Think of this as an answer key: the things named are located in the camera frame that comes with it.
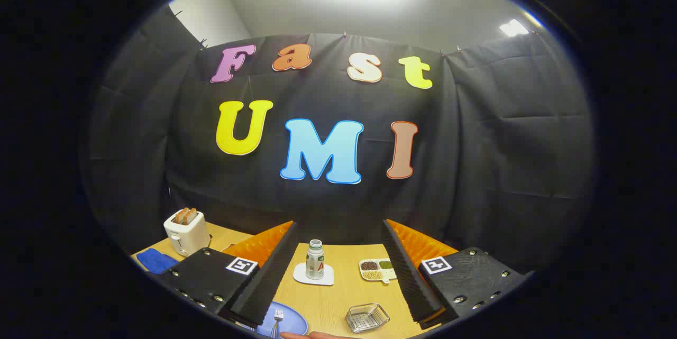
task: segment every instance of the orange soft pad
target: orange soft pad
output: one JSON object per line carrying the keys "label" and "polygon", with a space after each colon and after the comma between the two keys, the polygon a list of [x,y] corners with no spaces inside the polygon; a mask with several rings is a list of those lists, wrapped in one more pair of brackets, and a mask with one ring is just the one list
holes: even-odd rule
{"label": "orange soft pad", "polygon": [[237,243],[230,248],[223,250],[223,253],[242,257],[243,259],[256,261],[259,267],[266,263],[268,257],[273,252],[280,240],[285,237],[293,221],[287,221],[284,224],[275,226],[267,231],[263,231],[256,236],[252,236],[244,242]]}
{"label": "orange soft pad", "polygon": [[395,231],[399,242],[402,243],[404,250],[406,250],[409,259],[414,263],[416,269],[418,269],[418,265],[423,260],[432,259],[440,255],[444,257],[445,255],[458,252],[458,250],[449,245],[438,242],[438,240],[411,229],[406,225],[396,223],[390,219],[387,219],[387,222],[392,227],[392,230]]}

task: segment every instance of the clear square dish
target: clear square dish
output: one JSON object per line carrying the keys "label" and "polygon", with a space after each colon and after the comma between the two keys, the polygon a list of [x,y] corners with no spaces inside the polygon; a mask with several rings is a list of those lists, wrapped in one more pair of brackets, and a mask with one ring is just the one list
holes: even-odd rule
{"label": "clear square dish", "polygon": [[390,317],[378,303],[367,303],[349,308],[345,320],[350,330],[357,334],[381,327],[390,320]]}

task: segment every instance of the wooden table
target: wooden table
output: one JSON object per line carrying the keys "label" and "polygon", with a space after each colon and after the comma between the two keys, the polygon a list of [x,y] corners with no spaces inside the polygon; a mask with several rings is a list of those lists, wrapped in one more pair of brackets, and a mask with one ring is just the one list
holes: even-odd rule
{"label": "wooden table", "polygon": [[[231,243],[239,243],[252,235],[233,231],[228,228],[207,223],[207,230],[212,235],[209,247],[223,250]],[[169,255],[179,261],[185,257],[179,255],[171,245],[169,238],[151,245],[144,250],[154,248],[160,253]],[[298,311],[308,322],[308,332],[327,332],[336,336],[383,338],[411,337],[429,329],[421,329],[411,319],[409,308],[399,289],[397,279],[387,285],[380,281],[365,281],[360,276],[358,262],[363,259],[383,259],[388,253],[382,244],[376,245],[324,245],[326,264],[334,268],[334,285],[318,286],[300,283],[294,280],[293,272],[297,264],[305,262],[307,243],[300,243],[287,267],[285,276],[280,282],[278,292],[273,300]],[[132,258],[146,270],[136,254]],[[348,308],[365,303],[378,303],[390,316],[390,322],[378,329],[362,334],[354,334],[345,321]]]}

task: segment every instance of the blue plate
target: blue plate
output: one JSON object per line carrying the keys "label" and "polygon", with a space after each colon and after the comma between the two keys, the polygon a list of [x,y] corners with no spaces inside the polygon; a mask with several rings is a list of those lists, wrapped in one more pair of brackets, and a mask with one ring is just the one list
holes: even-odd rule
{"label": "blue plate", "polygon": [[308,332],[308,322],[293,308],[285,306],[281,303],[272,302],[263,319],[263,324],[256,327],[256,332],[259,334],[270,336],[275,324],[275,310],[282,310],[285,317],[282,322],[278,323],[278,332],[293,332],[294,334],[305,335]]}

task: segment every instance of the white wall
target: white wall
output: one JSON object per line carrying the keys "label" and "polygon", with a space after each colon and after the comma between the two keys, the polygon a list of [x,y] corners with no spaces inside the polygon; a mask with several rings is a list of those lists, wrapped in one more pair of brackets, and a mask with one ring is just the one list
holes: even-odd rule
{"label": "white wall", "polygon": [[172,0],[169,8],[193,36],[204,45],[213,47],[235,40],[250,38],[231,0]]}

